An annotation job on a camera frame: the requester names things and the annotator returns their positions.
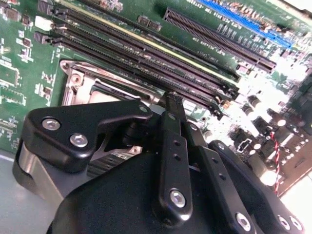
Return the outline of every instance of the capacitor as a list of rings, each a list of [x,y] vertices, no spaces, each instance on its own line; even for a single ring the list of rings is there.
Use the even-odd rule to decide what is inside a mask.
[[[275,112],[275,111],[272,111],[272,110],[269,111],[268,113],[269,113],[269,115],[272,117],[272,121],[273,121],[277,126],[279,126],[279,127],[285,126],[286,120],[284,120],[283,117],[282,117],[279,113],[277,113],[277,112]]]
[[[244,112],[251,121],[254,121],[257,118],[257,114],[251,107],[247,108]]]
[[[251,104],[254,108],[261,108],[263,106],[262,102],[258,98],[254,98]]]
[[[203,135],[207,143],[210,143],[212,141],[213,133],[210,130],[205,131]]]
[[[273,128],[263,118],[257,118],[253,124],[256,129],[266,137],[267,140],[271,139],[270,134]]]
[[[291,114],[289,116],[289,119],[298,127],[303,127],[304,125],[306,125],[306,122],[302,119],[300,115]]]

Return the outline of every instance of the dimm slot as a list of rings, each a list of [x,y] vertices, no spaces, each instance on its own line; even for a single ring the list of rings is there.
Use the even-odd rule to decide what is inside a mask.
[[[41,33],[35,32],[34,39],[36,41],[42,42]],[[129,77],[134,77],[135,80],[141,80],[142,82],[148,81],[148,83],[150,83],[151,85],[159,87],[165,91],[176,91],[184,98],[206,107],[212,113],[212,115],[215,115],[218,119],[221,119],[223,117],[223,114],[220,111],[218,105],[215,104],[211,98],[205,97],[205,95],[201,92],[191,92],[189,90],[189,87],[182,84],[181,82],[171,83],[168,80],[165,80],[163,77],[159,76],[158,74],[149,73],[144,69],[140,70],[131,64],[122,62],[115,57],[110,57],[106,54],[103,54],[101,51],[84,45],[83,43],[78,41],[73,41],[67,38],[56,38],[49,41],[49,43],[51,43],[53,46],[64,46],[65,48],[82,54],[88,58],[96,59],[107,64],[114,65],[116,68],[123,71],[125,75],[128,75]]]
[[[159,67],[158,64],[152,63],[147,59],[141,58],[136,53],[132,53],[130,51],[124,50],[122,47],[118,47],[116,44],[113,44],[109,41],[105,42],[101,38],[96,35],[92,35],[91,33],[82,31],[75,27],[67,27],[65,30],[56,30],[58,33],[61,33],[71,39],[75,38],[78,40],[86,40],[87,42],[92,42],[95,44],[95,47],[100,47],[101,51],[112,51],[113,53],[117,53],[122,59],[133,59],[134,62],[139,63],[144,69],[154,70],[156,73],[162,74],[165,77],[168,77],[173,80],[178,80],[194,89],[197,89],[211,97],[218,97],[220,100],[231,100],[231,98],[218,93],[216,90],[212,89],[208,85],[203,85],[202,82],[197,81],[194,78],[190,78],[188,76],[182,77],[180,74],[175,71],[170,70],[168,67]]]
[[[56,4],[57,7],[67,7],[69,9],[72,9],[72,10],[75,10],[77,12],[80,12],[84,15],[87,15],[89,18],[91,18],[92,21],[98,21],[98,22],[101,22],[101,23],[105,23],[109,26],[112,26],[115,30],[118,30],[120,32],[124,32],[126,33],[128,36],[131,36],[131,37],[134,37],[135,39],[137,39],[138,41],[141,41],[141,42],[144,42],[150,46],[152,46],[153,48],[157,48],[165,53],[168,53],[178,59],[181,59],[182,61],[185,61],[186,63],[188,64],[191,64],[192,66],[196,67],[197,69],[199,70],[202,70],[204,72],[207,72],[209,74],[212,74],[212,75],[215,75],[216,77],[222,79],[222,80],[225,80],[227,81],[228,83],[234,85],[234,86],[237,86],[237,83],[235,81],[233,81],[233,78],[235,79],[238,79],[239,76],[229,70],[227,67],[225,66],[222,66],[221,64],[214,64],[214,63],[211,63],[211,61],[209,61],[206,57],[200,55],[200,54],[197,54],[195,51],[192,51],[191,49],[188,49],[186,47],[184,47],[183,45],[180,45],[156,32],[154,32],[153,30],[150,30],[148,29],[147,27],[144,27],[136,22],[133,22],[129,19],[126,19],[125,17],[122,17],[118,14],[116,14],[115,12],[113,11],[109,11],[109,10],[106,10],[104,8],[102,8],[101,6],[97,5],[97,4],[94,4],[94,2],[91,2],[91,1],[88,1],[88,0],[79,0],[80,2],[84,3],[85,5],[91,7],[91,8],[94,8],[96,10],[98,10],[99,12],[103,12],[104,14],[106,15],[109,15],[119,21],[122,21],[124,23],[126,23],[127,25],[131,26],[131,27],[134,27],[135,29],[139,29],[141,30],[146,36],[150,36],[152,37],[154,40],[158,40],[158,41],[161,41],[162,43],[166,44],[167,46],[170,47],[170,49],[168,48],[165,48],[165,47],[162,47],[154,42],[152,42],[151,40],[148,40],[146,38],[143,38],[139,35],[136,35],[126,29],[123,29],[122,27],[118,26],[118,25],[115,25],[114,23],[98,16],[98,15],[95,15],[93,13],[90,13],[84,9],[81,9],[79,7],[77,7],[76,5],[72,4],[72,3],[69,3],[67,1],[64,1],[64,0],[58,0],[58,4]],[[184,56],[187,56],[187,57],[191,57],[192,59],[196,60],[196,61],[193,61],[193,60],[190,60],[188,59],[187,57],[184,57],[183,55],[181,54],[178,54],[176,53],[175,51],[179,51],[181,52]],[[211,70],[210,68],[208,67],[211,67],[212,64],[214,64],[214,66],[216,67],[219,67],[220,71],[226,73],[227,75],[225,76],[224,74],[221,74],[220,72],[217,72],[215,70]]]
[[[237,42],[226,38],[222,34],[217,33],[204,25],[195,22],[194,20],[169,7],[164,15],[164,20],[186,32],[189,32],[194,37],[203,40],[211,46],[230,53],[268,73],[271,73],[276,67],[275,62],[270,61],[269,59],[245,48]]]
[[[150,56],[151,58],[155,60],[161,61],[163,63],[167,63],[170,66],[182,71],[183,73],[188,74],[189,76],[192,76],[197,79],[201,79],[203,80],[203,82],[208,82],[209,84],[206,85],[206,87],[208,88],[209,86],[218,88],[224,91],[226,94],[231,95],[232,98],[236,98],[238,96],[238,92],[237,92],[238,88],[225,83],[223,79],[220,79],[209,73],[204,73],[198,70],[198,68],[195,68],[190,64],[184,63],[173,56],[165,54],[164,52],[160,50],[151,48],[150,46],[147,46],[140,41],[134,40],[130,38],[129,36],[127,36],[126,34],[118,32],[105,24],[93,21],[92,19],[90,19],[87,16],[82,15],[81,13],[71,10],[67,12],[66,15],[63,15],[62,19],[73,21],[75,23],[79,23],[88,28],[96,30],[97,32],[100,32],[110,37],[112,40],[115,40],[116,42],[120,44],[124,44],[127,47],[132,48],[133,50],[140,51],[141,53],[147,56]]]

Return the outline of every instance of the black pcie slot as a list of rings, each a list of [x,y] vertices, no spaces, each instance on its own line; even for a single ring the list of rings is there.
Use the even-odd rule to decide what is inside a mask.
[[[111,37],[113,40],[120,44],[124,44],[125,46],[132,48],[134,50],[140,51],[151,58],[170,64],[172,67],[194,77],[197,79],[202,79],[204,82],[208,82],[209,84],[206,86],[207,89],[210,87],[214,87],[224,91],[224,93],[231,95],[233,98],[236,98],[238,95],[238,88],[231,87],[228,84],[224,83],[220,78],[213,76],[212,74],[204,73],[200,71],[198,68],[195,68],[189,64],[183,63],[178,59],[163,53],[157,49],[151,48],[144,43],[134,40],[130,38],[128,35],[123,34],[114,30],[112,27],[105,25],[103,23],[94,21],[88,16],[85,16],[81,13],[70,10],[66,13],[65,16],[62,17],[64,20],[70,20],[73,22],[77,22],[86,27],[94,29],[102,34]]]
[[[252,50],[240,45],[239,43],[230,40],[220,33],[217,33],[204,25],[201,25],[194,20],[184,16],[183,14],[167,8],[163,18],[166,22],[192,34],[204,42],[214,46],[224,52],[228,52],[266,72],[271,73],[276,67],[276,63],[255,53]]]
[[[40,33],[36,32],[34,38],[36,41],[42,43]],[[66,38],[57,38],[49,40],[49,43],[51,43],[53,46],[63,46],[76,53],[86,56],[87,58],[96,59],[101,62],[113,65],[114,67],[121,70],[125,75],[128,75],[129,77],[135,77],[135,80],[138,80],[139,82],[148,82],[149,84],[155,87],[159,87],[165,91],[175,91],[184,98],[206,107],[218,119],[223,117],[223,114],[220,112],[218,105],[213,103],[211,99],[205,97],[204,95],[201,96],[200,92],[193,93],[189,91],[187,86],[184,86],[185,89],[183,89],[183,84],[180,82],[171,83],[167,80],[164,80],[162,77],[152,76],[151,74],[132,67],[127,63],[122,63],[121,61],[116,60],[116,58],[109,57],[100,51],[86,46],[78,41],[72,41]]]
[[[142,24],[133,22],[132,20],[129,20],[129,19],[113,12],[113,11],[107,10],[107,9],[101,7],[99,4],[96,4],[90,0],[78,0],[78,1],[82,2],[83,4],[85,4],[89,7],[92,7],[93,9],[96,9],[102,13],[105,13],[106,15],[109,15],[109,16],[111,16],[111,17],[113,17],[119,21],[122,21],[131,27],[139,29],[147,35],[149,34],[149,35],[154,36],[155,38],[160,39],[161,41],[171,45],[172,47],[179,49],[185,55],[187,55],[187,56],[191,55],[192,58],[196,59],[199,62],[203,62],[203,63],[207,64],[208,66],[209,66],[209,64],[213,64],[214,66],[218,67],[219,69],[223,70],[224,72],[227,72],[229,75],[233,76],[234,78],[239,79],[239,76],[236,73],[229,70],[227,67],[222,66],[221,64],[213,63],[212,61],[208,60],[206,57],[202,56],[201,54],[198,54],[198,53],[194,52],[193,50],[191,50],[187,47],[184,47],[183,45],[178,44],[178,43],[174,42],[173,40],[170,40],[170,39],[162,36],[159,33],[154,32],[153,30],[143,26]]]
[[[180,82],[183,85],[187,85],[193,89],[195,89],[195,92],[201,91],[203,94],[208,95],[212,98],[214,98],[216,101],[218,100],[231,100],[231,98],[219,94],[217,91],[211,90],[210,88],[203,87],[202,83],[189,78],[189,77],[182,77],[179,74],[176,74],[173,71],[161,69],[159,65],[152,63],[144,58],[139,57],[137,54],[129,52],[123,48],[120,48],[116,46],[113,43],[105,43],[101,38],[96,37],[95,35],[92,35],[88,32],[84,32],[79,30],[78,28],[74,27],[68,27],[67,30],[58,30],[58,33],[63,34],[64,36],[67,36],[69,38],[75,38],[78,40],[85,40],[87,42],[94,43],[95,47],[98,47],[100,51],[110,51],[117,54],[117,57],[120,57],[124,60],[129,60],[131,63],[140,64],[140,67],[146,70],[150,70],[154,72],[155,74],[159,74],[163,77],[167,77],[169,79],[174,80],[175,82]]]

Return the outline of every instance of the pcie slot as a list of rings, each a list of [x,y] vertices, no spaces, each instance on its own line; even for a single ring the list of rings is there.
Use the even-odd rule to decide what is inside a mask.
[[[35,40],[42,43],[41,34],[35,32]],[[124,75],[128,75],[129,77],[135,77],[135,80],[141,80],[142,82],[148,82],[149,84],[159,87],[165,91],[176,91],[181,96],[185,97],[186,99],[198,103],[206,107],[213,115],[215,115],[218,119],[223,117],[223,114],[220,112],[220,109],[214,101],[206,97],[201,92],[192,92],[190,88],[179,82],[176,81],[174,83],[165,80],[162,76],[157,75],[156,73],[151,73],[145,71],[144,69],[138,69],[134,67],[132,64],[128,64],[124,61],[120,61],[115,57],[111,57],[107,54],[102,53],[101,51],[92,48],[90,46],[84,45],[81,42],[73,41],[67,38],[57,38],[57,39],[48,39],[48,42],[53,46],[63,46],[68,48],[76,53],[82,54],[87,58],[96,59],[101,62],[105,62],[107,64],[113,65],[114,67],[118,68],[123,72]]]
[[[222,34],[193,21],[187,16],[184,16],[169,7],[167,8],[164,20],[186,32],[189,32],[194,37],[203,40],[211,46],[230,53],[268,73],[271,73],[276,67],[275,62],[243,47],[239,43],[226,38]]]
[[[215,90],[212,90],[210,87],[203,87],[202,83],[190,78],[182,77],[179,74],[170,71],[169,69],[161,69],[157,64],[154,64],[144,58],[140,58],[137,54],[124,50],[121,47],[116,46],[113,43],[105,43],[101,38],[96,37],[88,32],[80,31],[77,28],[67,28],[67,30],[58,30],[58,33],[61,33],[64,36],[67,36],[71,39],[85,40],[95,44],[95,47],[98,47],[101,51],[111,51],[116,53],[118,57],[124,60],[130,60],[132,63],[140,64],[140,67],[143,69],[150,70],[154,73],[160,74],[163,77],[167,77],[174,81],[179,81],[183,85],[188,85],[189,87],[195,89],[195,91],[201,91],[205,95],[209,95],[212,98],[217,97],[216,100],[231,100],[225,95],[219,94]]]
[[[278,45],[281,45],[283,47],[286,48],[291,48],[292,47],[292,43],[284,40],[283,38],[271,33],[271,32],[263,32],[260,29],[260,26],[256,23],[253,23],[251,21],[249,21],[248,19],[244,18],[243,16],[240,16],[234,12],[232,12],[231,10],[227,9],[224,6],[219,5],[218,3],[211,1],[211,0],[196,0],[202,4],[204,4],[205,6],[208,6],[209,8],[215,10],[216,12],[218,12],[221,15],[224,15],[225,17],[235,21],[236,23],[242,25],[243,27],[259,34],[260,36],[269,39],[270,41],[275,42]]]
[[[224,91],[226,94],[231,95],[233,98],[236,98],[238,93],[238,89],[236,87],[231,87],[228,84],[226,84],[223,80],[221,80],[220,78],[212,75],[212,74],[208,74],[208,73],[204,73],[200,70],[198,70],[197,68],[183,63],[182,61],[167,55],[157,49],[151,48],[147,45],[145,45],[144,43],[134,40],[132,38],[130,38],[128,35],[125,35],[121,32],[118,32],[116,30],[114,30],[113,28],[102,24],[100,22],[96,22],[92,19],[90,19],[87,16],[84,16],[81,13],[75,12],[73,10],[70,10],[66,13],[66,15],[63,15],[61,17],[62,19],[66,20],[66,21],[70,21],[70,22],[75,22],[75,23],[79,23],[80,25],[84,25],[88,28],[91,28],[93,30],[96,30],[97,32],[100,32],[108,37],[110,37],[112,40],[115,40],[116,42],[120,43],[120,44],[124,44],[125,46],[132,48],[135,51],[139,51],[140,53],[143,53],[144,55],[150,56],[151,58],[161,61],[163,63],[167,63],[170,64],[170,66],[184,72],[185,74],[188,74],[189,76],[192,76],[196,79],[201,79],[204,82],[208,82],[209,84],[207,84],[207,88],[209,88],[209,86],[217,88],[217,89],[221,89],[222,91]],[[73,28],[70,25],[66,25],[66,27],[70,30],[75,30],[75,28]]]
[[[61,4],[67,5],[63,0],[59,0],[59,1]],[[212,62],[210,60],[208,60],[206,57],[202,56],[201,54],[198,54],[198,53],[194,52],[193,50],[191,50],[187,47],[184,47],[183,45],[180,45],[180,44],[174,42],[173,40],[170,40],[170,39],[162,36],[161,34],[156,33],[153,30],[150,30],[149,28],[147,28],[147,27],[145,27],[139,23],[131,21],[131,20],[129,20],[129,19],[113,12],[113,11],[107,10],[107,9],[101,7],[99,4],[96,4],[90,0],[79,0],[79,2],[85,4],[89,7],[92,7],[93,9],[96,9],[100,12],[103,12],[104,14],[109,15],[109,16],[111,16],[111,17],[113,17],[119,21],[122,21],[131,27],[139,29],[141,32],[144,32],[146,35],[151,35],[151,36],[159,39],[160,41],[163,41],[164,43],[170,45],[173,49],[178,49],[180,52],[184,53],[186,56],[191,56],[193,59],[196,59],[199,62],[203,62],[208,66],[210,64],[212,64]],[[227,67],[222,66],[221,64],[216,64],[216,63],[213,63],[213,65],[216,67],[219,67],[221,70],[227,72],[232,77],[239,78],[239,76],[237,74],[230,71]]]

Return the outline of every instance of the gray surface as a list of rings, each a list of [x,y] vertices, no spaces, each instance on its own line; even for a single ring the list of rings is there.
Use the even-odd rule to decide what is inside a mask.
[[[0,152],[0,234],[45,234],[56,209],[15,181],[12,158]]]

